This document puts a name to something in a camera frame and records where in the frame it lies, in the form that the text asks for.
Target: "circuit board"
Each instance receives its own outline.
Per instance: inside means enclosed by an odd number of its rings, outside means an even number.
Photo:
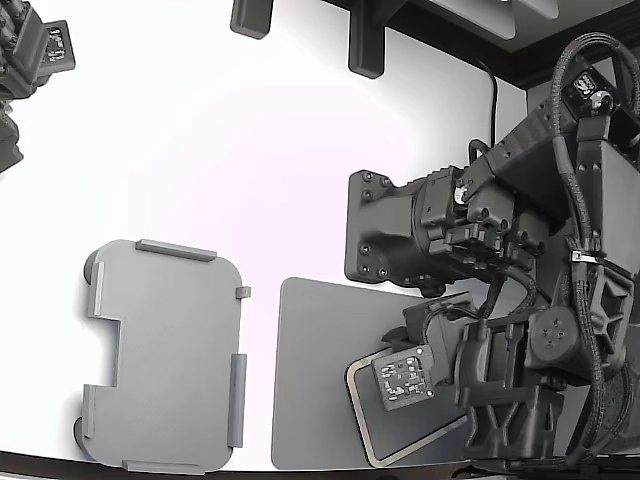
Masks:
[[[387,411],[429,400],[435,393],[431,383],[433,353],[429,345],[420,345],[372,363]]]

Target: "sticker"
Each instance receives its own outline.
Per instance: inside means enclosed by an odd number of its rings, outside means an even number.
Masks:
[[[573,86],[583,98],[590,98],[596,92],[596,84],[588,73],[583,73],[573,82]]]

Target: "braided cable sleeve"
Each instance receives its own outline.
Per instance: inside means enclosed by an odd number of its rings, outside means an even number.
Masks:
[[[536,281],[533,278],[531,278],[531,276],[529,276],[527,273],[513,266],[507,268],[504,271],[504,274],[507,277],[515,280],[516,282],[518,282],[520,285],[522,285],[524,288],[527,289],[527,295],[524,297],[522,302],[520,302],[520,304],[515,308],[515,310],[513,310],[509,315],[512,315],[514,313],[519,313],[522,310],[531,307],[535,303],[536,298],[538,297],[539,289],[538,289],[538,285],[536,284]]]
[[[633,77],[633,98],[630,104],[634,113],[636,115],[640,115],[640,65],[638,64],[638,60],[635,56],[624,45],[610,35],[604,33],[588,33],[578,37],[576,40],[571,42],[567,48],[565,48],[558,60],[558,63],[556,64],[551,83],[551,116],[554,136],[553,148],[558,173],[569,190],[573,202],[578,210],[580,233],[585,245],[588,245],[591,239],[591,223],[589,221],[586,201],[580,187],[578,186],[573,164],[571,163],[571,159],[567,151],[566,141],[564,137],[562,137],[562,129],[560,126],[560,104],[562,101],[562,85],[569,64],[578,53],[592,45],[607,46],[614,53],[617,53],[622,57],[622,60],[631,71],[631,75]]]

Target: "black plastic part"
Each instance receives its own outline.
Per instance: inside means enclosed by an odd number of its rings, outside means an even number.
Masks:
[[[19,139],[18,126],[6,115],[3,108],[0,110],[0,173],[13,167],[24,158],[18,148]]]
[[[33,85],[38,78],[38,70],[48,41],[49,35],[42,19],[32,7],[28,7],[18,42],[7,61],[29,85]]]
[[[355,0],[351,9],[349,69],[367,78],[384,73],[386,25],[408,0]]]
[[[260,40],[271,30],[273,0],[234,0],[231,30]]]
[[[64,20],[45,24],[49,40],[38,70],[38,86],[42,86],[51,75],[76,68],[76,59],[71,45],[69,25]]]
[[[563,370],[574,386],[591,381],[591,357],[580,339],[578,320],[567,307],[552,307],[531,318],[528,352],[527,368]]]
[[[524,367],[529,314],[468,325],[456,363],[457,403],[471,422],[465,457],[550,458],[561,382]]]

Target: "white table surface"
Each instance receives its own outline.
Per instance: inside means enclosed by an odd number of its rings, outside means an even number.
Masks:
[[[216,250],[253,287],[245,447],[272,470],[279,289],[344,283],[347,181],[403,184],[487,140],[486,74],[396,32],[377,81],[346,67],[348,14],[276,0],[271,34],[229,29],[231,0],[34,0],[66,19],[74,72],[13,104],[25,160],[0,177],[0,451],[82,460],[84,384],[110,385],[115,330],[85,316],[82,267],[115,239]],[[501,136],[526,114],[501,82]]]

